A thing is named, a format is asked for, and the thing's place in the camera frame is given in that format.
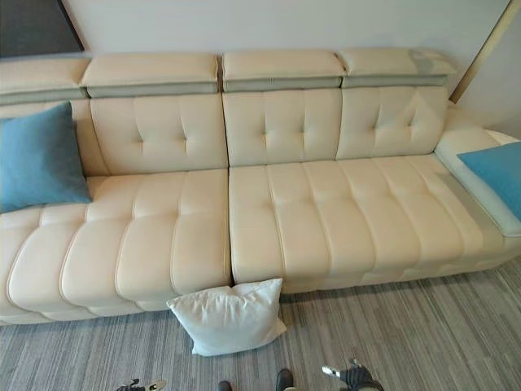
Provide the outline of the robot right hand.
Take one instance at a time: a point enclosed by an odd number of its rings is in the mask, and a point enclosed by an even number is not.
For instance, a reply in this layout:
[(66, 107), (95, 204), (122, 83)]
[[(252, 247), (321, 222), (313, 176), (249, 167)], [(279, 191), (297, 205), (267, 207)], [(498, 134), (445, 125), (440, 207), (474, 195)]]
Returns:
[(370, 371), (356, 359), (352, 359), (346, 369), (322, 366), (322, 372), (344, 382), (348, 390), (383, 390), (382, 385), (373, 378)]

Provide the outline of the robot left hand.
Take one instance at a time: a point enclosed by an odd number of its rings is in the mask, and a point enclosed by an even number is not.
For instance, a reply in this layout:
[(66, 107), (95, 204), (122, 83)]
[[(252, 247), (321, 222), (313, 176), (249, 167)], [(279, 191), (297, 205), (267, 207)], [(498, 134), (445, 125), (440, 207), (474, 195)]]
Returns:
[(121, 384), (116, 391), (160, 391), (166, 386), (165, 380), (154, 380), (150, 384), (140, 384), (140, 379), (132, 379), (128, 384)]

